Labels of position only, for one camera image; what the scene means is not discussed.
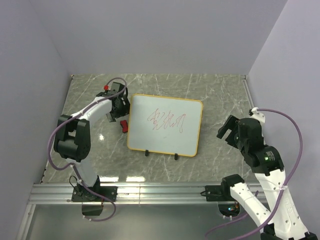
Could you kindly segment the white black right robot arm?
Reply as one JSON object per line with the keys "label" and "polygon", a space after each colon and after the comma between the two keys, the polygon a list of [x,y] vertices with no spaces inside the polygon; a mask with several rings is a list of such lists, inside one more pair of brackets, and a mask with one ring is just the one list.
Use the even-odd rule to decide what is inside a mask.
{"label": "white black right robot arm", "polygon": [[260,233],[262,240],[316,240],[317,235],[307,229],[295,207],[280,153],[265,144],[262,123],[264,119],[255,114],[241,119],[230,115],[217,137],[221,139],[230,130],[226,142],[238,149],[250,166],[269,207],[264,207],[238,174],[222,179],[220,193],[226,200],[236,200],[257,225],[245,238]]}

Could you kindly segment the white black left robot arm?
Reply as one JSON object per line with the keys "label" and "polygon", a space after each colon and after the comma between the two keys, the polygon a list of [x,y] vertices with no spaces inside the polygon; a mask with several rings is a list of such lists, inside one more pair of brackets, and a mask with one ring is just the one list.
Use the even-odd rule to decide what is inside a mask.
{"label": "white black left robot arm", "polygon": [[87,201],[101,197],[100,178],[89,160],[91,127],[102,117],[110,123],[130,112],[127,82],[115,77],[105,85],[104,91],[83,109],[71,115],[61,115],[50,136],[53,150],[73,168],[77,181],[75,192]]}

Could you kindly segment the red bone-shaped eraser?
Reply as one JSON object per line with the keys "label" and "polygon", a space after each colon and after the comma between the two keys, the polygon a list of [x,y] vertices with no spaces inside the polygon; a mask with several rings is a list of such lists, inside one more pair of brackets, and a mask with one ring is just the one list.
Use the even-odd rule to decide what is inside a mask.
{"label": "red bone-shaped eraser", "polygon": [[123,133],[127,133],[128,130],[129,130],[129,126],[128,126],[127,120],[121,120],[120,121],[120,125],[121,125],[121,128],[122,128],[122,132]]}

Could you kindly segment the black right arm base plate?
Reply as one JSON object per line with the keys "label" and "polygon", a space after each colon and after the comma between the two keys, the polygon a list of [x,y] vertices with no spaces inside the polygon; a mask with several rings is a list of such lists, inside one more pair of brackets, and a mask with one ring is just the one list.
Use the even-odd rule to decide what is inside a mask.
{"label": "black right arm base plate", "polygon": [[207,202],[225,201],[223,189],[220,185],[206,185],[200,195],[205,197]]}

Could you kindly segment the yellow framed whiteboard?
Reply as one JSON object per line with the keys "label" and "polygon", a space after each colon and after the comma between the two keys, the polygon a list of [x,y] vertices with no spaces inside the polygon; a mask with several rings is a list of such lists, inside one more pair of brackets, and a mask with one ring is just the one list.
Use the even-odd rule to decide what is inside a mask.
{"label": "yellow framed whiteboard", "polygon": [[133,151],[194,157],[203,115],[200,100],[133,94],[127,147]]}

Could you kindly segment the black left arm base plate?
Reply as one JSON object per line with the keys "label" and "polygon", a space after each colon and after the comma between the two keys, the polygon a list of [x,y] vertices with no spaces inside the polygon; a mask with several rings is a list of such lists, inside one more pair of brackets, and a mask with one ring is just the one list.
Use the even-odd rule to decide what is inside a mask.
{"label": "black left arm base plate", "polygon": [[[104,196],[115,202],[117,198],[117,186],[98,186],[90,187],[93,192]],[[103,199],[87,191],[82,185],[77,185],[73,188],[71,197],[72,202],[101,202]]]}

